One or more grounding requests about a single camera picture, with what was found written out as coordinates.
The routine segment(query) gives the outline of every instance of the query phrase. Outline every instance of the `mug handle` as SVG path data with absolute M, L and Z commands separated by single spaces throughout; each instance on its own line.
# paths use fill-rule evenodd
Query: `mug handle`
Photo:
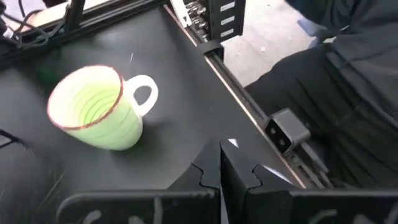
M 126 82 L 126 86 L 127 86 L 127 89 L 129 90 L 129 92 L 133 94 L 133 97 L 134 97 L 134 93 L 136 92 L 136 90 L 138 88 L 140 88 L 142 86 L 148 86 L 150 88 L 150 95 L 149 95 L 147 101 L 145 101 L 145 103 L 139 105 L 139 108 L 138 108 L 138 113 L 141 116 L 144 116 L 145 114 L 147 114 L 150 111 L 150 109 L 152 109 L 152 107 L 154 107 L 157 97 L 159 96 L 159 89 L 157 88 L 155 81 L 147 75 L 137 75 L 136 77 L 130 78 Z

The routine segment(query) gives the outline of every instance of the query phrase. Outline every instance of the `black table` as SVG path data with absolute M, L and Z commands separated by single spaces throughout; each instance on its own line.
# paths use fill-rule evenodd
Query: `black table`
M 91 147 L 47 118 L 57 82 L 92 64 L 110 65 L 125 79 L 149 75 L 159 87 L 133 149 Z M 144 101 L 148 92 L 136 96 Z M 237 139 L 249 157 L 299 185 L 162 6 L 3 70 L 0 106 L 0 128 L 29 146 L 0 150 L 0 223 L 52 223 L 59 203 L 78 192 L 165 189 L 210 139 Z

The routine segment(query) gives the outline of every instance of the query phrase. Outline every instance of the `mug rim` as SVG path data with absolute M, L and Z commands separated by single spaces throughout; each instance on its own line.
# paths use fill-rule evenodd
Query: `mug rim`
M 62 84 L 62 82 L 64 82 L 66 79 L 68 79 L 68 77 L 70 78 L 71 75 L 73 75 L 77 71 L 82 70 L 82 69 L 84 69 L 86 67 L 106 67 L 106 68 L 110 68 L 114 72 L 116 72 L 116 74 L 119 76 L 119 80 L 120 80 L 119 95 L 116 98 L 115 102 L 113 103 L 112 107 L 110 107 L 110 109 L 104 115 L 102 115 L 101 117 L 97 118 L 96 120 L 94 120 L 94 121 L 92 121 L 92 122 L 90 122 L 88 124 L 84 124 L 84 125 L 80 125 L 80 126 L 64 126 L 64 125 L 58 124 L 57 122 L 55 122 L 52 119 L 52 117 L 50 116 L 50 111 L 49 111 L 49 108 L 50 108 L 49 105 L 50 105 L 51 99 L 53 97 L 53 93 L 55 92 L 57 87 L 59 87 Z M 81 129 L 90 128 L 90 127 L 98 124 L 99 122 L 101 122 L 105 118 L 107 118 L 114 111 L 115 107 L 118 105 L 118 103 L 120 102 L 120 99 L 122 98 L 122 95 L 123 95 L 123 81 L 124 81 L 124 78 L 113 67 L 110 67 L 110 66 L 107 66 L 107 65 L 100 65 L 100 64 L 97 64 L 97 65 L 86 65 L 84 67 L 81 67 L 81 68 L 69 73 L 67 76 L 65 76 L 60 82 L 58 82 L 58 84 L 52 90 L 52 92 L 50 94 L 50 97 L 49 97 L 49 100 L 47 102 L 47 116 L 49 117 L 51 123 L 53 123 L 54 125 L 56 125 L 58 128 L 60 128 L 62 130 L 81 130 Z

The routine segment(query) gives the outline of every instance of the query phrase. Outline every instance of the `black clothing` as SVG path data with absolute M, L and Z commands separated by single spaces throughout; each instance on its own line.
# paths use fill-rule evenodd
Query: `black clothing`
M 290 108 L 324 140 L 333 178 L 356 187 L 398 187 L 398 130 L 329 61 L 332 51 L 325 44 L 286 57 L 246 89 L 265 114 Z
M 398 1 L 286 1 L 338 34 L 327 57 L 358 95 L 398 129 Z

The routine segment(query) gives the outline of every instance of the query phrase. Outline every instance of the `gray floor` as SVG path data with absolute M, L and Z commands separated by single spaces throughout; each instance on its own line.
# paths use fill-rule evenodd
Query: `gray floor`
M 246 0 L 243 35 L 223 42 L 225 64 L 243 86 L 308 47 L 311 38 L 297 24 L 300 18 L 283 0 Z

